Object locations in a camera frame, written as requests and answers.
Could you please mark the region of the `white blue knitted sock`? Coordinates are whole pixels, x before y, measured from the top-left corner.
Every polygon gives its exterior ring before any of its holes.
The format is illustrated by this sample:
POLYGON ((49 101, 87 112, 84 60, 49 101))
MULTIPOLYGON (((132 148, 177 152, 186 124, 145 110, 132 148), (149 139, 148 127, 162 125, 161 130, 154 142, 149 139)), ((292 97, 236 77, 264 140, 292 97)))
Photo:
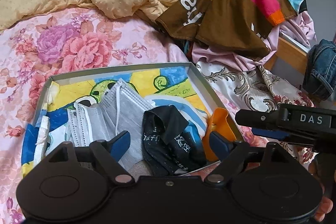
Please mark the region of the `white blue knitted sock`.
POLYGON ((145 96, 145 99, 155 107, 175 106, 187 121, 192 122, 195 125, 200 139, 203 139, 205 136, 207 131, 207 113, 205 111, 196 109, 184 98, 179 96, 153 94, 145 96))

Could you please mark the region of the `cream baroque patterned sheet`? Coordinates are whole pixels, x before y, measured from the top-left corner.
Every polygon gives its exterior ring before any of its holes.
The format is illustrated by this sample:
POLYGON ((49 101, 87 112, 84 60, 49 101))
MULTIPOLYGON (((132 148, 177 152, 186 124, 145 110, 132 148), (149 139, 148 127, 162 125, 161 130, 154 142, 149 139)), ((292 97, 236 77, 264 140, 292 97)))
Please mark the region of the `cream baroque patterned sheet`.
POLYGON ((196 67, 217 93, 231 118, 235 118, 235 114, 243 109, 262 112, 277 110, 281 103, 314 106, 303 91, 262 66, 248 72, 235 72, 224 65, 200 59, 196 67))

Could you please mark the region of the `wooden bed frame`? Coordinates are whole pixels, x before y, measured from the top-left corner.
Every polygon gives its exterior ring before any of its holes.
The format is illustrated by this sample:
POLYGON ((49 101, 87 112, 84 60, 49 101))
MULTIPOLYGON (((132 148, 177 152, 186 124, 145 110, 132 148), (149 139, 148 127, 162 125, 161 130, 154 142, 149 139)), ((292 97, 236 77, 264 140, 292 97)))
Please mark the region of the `wooden bed frame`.
POLYGON ((301 74, 305 74, 307 54, 291 42, 279 38, 276 53, 264 64, 264 68, 271 71, 276 61, 281 59, 301 74))

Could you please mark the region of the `brown multicolour striped cloth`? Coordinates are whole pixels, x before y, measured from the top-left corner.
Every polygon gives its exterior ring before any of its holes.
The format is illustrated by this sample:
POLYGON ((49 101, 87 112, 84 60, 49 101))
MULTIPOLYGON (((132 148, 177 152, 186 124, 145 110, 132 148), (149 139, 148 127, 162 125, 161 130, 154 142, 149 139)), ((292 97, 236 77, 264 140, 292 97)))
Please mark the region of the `brown multicolour striped cloth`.
POLYGON ((172 38, 242 52, 306 10, 306 0, 179 0, 156 22, 172 38))

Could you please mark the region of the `light pink crumpled cloth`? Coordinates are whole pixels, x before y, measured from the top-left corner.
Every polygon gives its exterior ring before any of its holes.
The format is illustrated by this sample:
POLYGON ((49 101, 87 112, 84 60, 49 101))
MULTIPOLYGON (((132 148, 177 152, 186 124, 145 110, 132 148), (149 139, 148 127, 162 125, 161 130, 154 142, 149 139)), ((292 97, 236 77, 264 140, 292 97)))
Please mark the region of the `light pink crumpled cloth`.
POLYGON ((251 71, 259 65, 266 64, 275 55, 280 35, 296 41, 306 49, 310 49, 311 44, 317 41, 313 19, 304 11, 273 28, 265 39, 252 35, 257 39, 257 43, 248 43, 247 49, 242 52, 224 51, 216 46, 205 47, 195 43, 191 50, 191 59, 193 63, 205 59, 208 63, 223 64, 235 71, 251 71))

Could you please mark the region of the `blue denim jeans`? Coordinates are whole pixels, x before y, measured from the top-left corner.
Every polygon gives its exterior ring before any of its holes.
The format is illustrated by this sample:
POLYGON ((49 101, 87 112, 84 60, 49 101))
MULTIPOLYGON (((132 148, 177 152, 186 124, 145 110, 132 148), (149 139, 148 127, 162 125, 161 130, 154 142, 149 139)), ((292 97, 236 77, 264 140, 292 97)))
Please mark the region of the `blue denim jeans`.
POLYGON ((322 39, 307 54, 303 89, 322 101, 335 102, 335 43, 322 39))

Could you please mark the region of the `grey shallow cardboard box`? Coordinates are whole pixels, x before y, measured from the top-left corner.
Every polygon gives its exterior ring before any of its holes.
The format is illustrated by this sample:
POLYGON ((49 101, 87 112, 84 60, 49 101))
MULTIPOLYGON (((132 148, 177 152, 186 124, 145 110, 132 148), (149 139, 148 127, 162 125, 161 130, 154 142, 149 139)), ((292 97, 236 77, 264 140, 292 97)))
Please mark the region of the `grey shallow cardboard box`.
MULTIPOLYGON (((205 80, 201 73, 196 69, 196 67, 191 63, 163 63, 163 64, 141 64, 141 65, 126 65, 118 67, 106 67, 106 68, 96 68, 88 69, 84 71, 77 71, 71 73, 64 73, 61 75, 50 77, 45 83, 42 93, 50 86, 52 81, 59 82, 65 79, 74 79, 75 81, 88 80, 91 75, 98 75, 98 77, 105 77, 108 75, 114 75, 119 73, 126 73, 132 71, 144 71, 147 69, 165 68, 165 67, 177 67, 184 66, 187 68, 187 74, 192 83, 194 90, 197 92, 198 96, 201 98, 203 104, 205 105, 209 117, 212 116, 216 108, 224 108, 221 100, 214 92, 210 84, 205 80)), ((228 124, 236 136, 236 140, 241 138, 240 132, 236 127, 236 124, 231 119, 230 115, 228 117, 228 124)), ((203 168, 199 168, 189 173, 178 174, 175 176, 185 176, 185 175, 201 175, 203 171, 212 170, 219 161, 208 161, 203 168)))

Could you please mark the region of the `black printed cloth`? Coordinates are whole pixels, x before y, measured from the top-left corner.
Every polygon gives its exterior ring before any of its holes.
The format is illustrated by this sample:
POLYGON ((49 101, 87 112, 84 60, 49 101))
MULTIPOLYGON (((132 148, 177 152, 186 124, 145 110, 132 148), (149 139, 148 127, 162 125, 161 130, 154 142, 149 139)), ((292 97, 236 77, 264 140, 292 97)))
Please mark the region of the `black printed cloth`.
POLYGON ((173 105, 143 114, 143 157, 155 177, 189 173, 207 164, 196 125, 173 105))

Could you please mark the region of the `taupe drawstring pouch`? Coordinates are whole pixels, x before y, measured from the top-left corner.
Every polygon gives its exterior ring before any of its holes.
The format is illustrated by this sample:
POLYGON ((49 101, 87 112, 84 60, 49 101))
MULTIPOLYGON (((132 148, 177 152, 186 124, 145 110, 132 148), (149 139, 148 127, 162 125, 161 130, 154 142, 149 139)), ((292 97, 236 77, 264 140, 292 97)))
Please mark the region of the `taupe drawstring pouch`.
POLYGON ((136 163, 134 166, 128 170, 128 173, 138 181, 141 176, 152 176, 151 169, 146 161, 142 160, 136 163))

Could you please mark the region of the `orange cloth strip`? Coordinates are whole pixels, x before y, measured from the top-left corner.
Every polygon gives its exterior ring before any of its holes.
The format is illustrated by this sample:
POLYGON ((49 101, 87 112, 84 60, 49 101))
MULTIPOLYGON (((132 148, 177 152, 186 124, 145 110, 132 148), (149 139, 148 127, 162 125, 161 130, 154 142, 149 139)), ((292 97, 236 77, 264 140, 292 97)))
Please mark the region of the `orange cloth strip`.
POLYGON ((218 132, 228 141, 235 141, 236 136, 228 124, 228 111, 224 108, 216 108, 207 121, 206 134, 202 139, 202 145, 205 151, 206 159, 208 161, 218 161, 218 157, 210 148, 210 133, 212 131, 218 132))

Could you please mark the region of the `pink floral bed sheet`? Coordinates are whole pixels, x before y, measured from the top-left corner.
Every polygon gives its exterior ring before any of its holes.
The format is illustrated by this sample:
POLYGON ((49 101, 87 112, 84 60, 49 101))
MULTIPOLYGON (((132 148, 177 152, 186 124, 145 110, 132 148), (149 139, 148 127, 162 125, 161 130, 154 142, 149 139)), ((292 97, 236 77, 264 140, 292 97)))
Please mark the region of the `pink floral bed sheet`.
POLYGON ((22 143, 50 76, 186 60, 170 38, 136 16, 110 20, 96 10, 71 8, 2 31, 1 223, 23 221, 15 198, 22 178, 22 143))

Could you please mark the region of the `yellow blue cartoon towel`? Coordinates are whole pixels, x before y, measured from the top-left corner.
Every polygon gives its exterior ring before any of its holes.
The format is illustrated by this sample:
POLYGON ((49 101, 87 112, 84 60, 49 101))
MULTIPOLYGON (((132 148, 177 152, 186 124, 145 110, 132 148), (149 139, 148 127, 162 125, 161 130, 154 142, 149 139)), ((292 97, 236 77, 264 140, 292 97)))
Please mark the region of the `yellow blue cartoon towel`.
POLYGON ((22 173, 27 175, 46 155, 63 141, 71 141, 67 110, 83 97, 93 96, 100 102, 105 88, 123 79, 145 99, 148 95, 179 96, 196 109, 209 113, 194 90, 184 66, 147 69, 98 77, 88 80, 52 81, 42 93, 34 121, 27 125, 22 147, 22 173))

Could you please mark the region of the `grey face mask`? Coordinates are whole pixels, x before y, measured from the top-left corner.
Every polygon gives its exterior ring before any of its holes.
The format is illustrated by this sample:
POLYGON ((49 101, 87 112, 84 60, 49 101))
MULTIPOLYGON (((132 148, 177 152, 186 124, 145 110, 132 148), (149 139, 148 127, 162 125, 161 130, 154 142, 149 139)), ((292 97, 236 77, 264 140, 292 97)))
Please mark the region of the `grey face mask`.
POLYGON ((88 147, 96 140, 109 141, 123 131, 130 133, 130 147, 119 163, 130 170, 143 161, 142 121, 151 105, 123 79, 105 88, 100 102, 93 96, 77 99, 67 110, 68 124, 76 147, 88 147))

